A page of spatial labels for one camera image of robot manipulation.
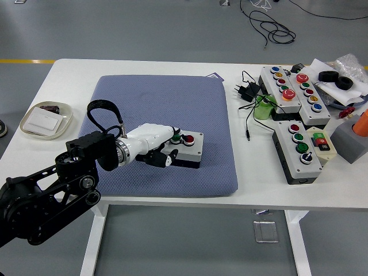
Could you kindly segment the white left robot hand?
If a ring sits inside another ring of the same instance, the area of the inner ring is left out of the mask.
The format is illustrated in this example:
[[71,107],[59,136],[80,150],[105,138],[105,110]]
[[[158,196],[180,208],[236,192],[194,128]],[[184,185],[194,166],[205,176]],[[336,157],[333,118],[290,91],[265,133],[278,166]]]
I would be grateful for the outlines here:
[[178,150],[172,150],[168,155],[161,152],[164,143],[173,136],[181,134],[179,128],[173,126],[145,123],[128,132],[125,138],[120,137],[119,145],[123,160],[121,165],[132,162],[137,155],[143,155],[146,164],[165,168],[176,159]]

